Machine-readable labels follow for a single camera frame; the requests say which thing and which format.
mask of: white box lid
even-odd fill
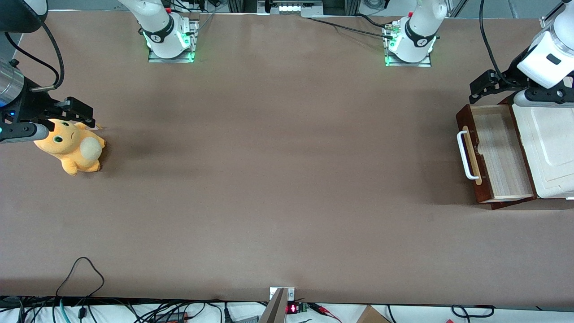
[[[574,109],[513,105],[536,193],[574,198]]]

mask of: red wire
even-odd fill
[[[343,322],[341,322],[341,320],[337,316],[335,316],[333,313],[329,312],[328,309],[321,306],[321,307],[319,307],[319,311],[321,311],[323,314],[325,314],[328,317],[336,319],[337,321],[339,321],[339,323],[343,323]]]
[[[336,319],[337,321],[339,321],[339,323],[343,323],[343,322],[341,322],[341,320],[340,320],[337,316],[333,315],[331,312],[329,312],[329,313],[327,314],[327,316]]]

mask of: plush toy ear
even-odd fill
[[[39,149],[45,150],[43,147],[44,143],[41,140],[34,141],[34,145],[36,145]]]

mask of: wooden drawer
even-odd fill
[[[456,120],[463,166],[478,203],[497,209],[536,199],[509,105],[466,105]]]

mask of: metal cylinder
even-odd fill
[[[16,99],[23,87],[22,72],[0,59],[0,109]]]

